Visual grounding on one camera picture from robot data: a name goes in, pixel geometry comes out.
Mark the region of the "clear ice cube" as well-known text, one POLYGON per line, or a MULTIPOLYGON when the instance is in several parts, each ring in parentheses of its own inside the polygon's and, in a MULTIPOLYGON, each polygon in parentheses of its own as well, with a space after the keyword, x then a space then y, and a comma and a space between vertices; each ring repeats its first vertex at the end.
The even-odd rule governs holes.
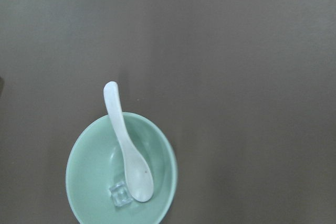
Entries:
POLYGON ((112 201, 116 207, 123 207, 133 201, 127 185, 124 181, 120 181, 109 188, 112 201))

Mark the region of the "green ceramic bowl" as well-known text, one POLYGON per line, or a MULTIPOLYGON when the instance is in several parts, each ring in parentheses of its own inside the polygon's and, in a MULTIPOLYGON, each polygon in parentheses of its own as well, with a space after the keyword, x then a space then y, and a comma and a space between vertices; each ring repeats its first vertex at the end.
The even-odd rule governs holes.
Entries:
POLYGON ((66 192, 79 223, 160 223, 173 201, 177 162, 163 132, 150 120, 125 112, 131 140, 146 159, 154 179, 154 194, 147 202, 133 199, 116 207, 109 188, 125 181, 120 145, 108 116, 92 122, 77 138, 68 158, 66 192))

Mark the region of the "white ceramic spoon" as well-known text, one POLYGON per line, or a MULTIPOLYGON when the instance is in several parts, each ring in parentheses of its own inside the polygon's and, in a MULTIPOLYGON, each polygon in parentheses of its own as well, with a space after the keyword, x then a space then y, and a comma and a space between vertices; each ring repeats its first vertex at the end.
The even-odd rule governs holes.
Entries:
POLYGON ((128 134, 116 82, 110 81, 105 84, 103 98, 108 117, 121 148, 128 190, 136 201, 147 202, 154 194, 153 176, 147 161, 135 147, 128 134))

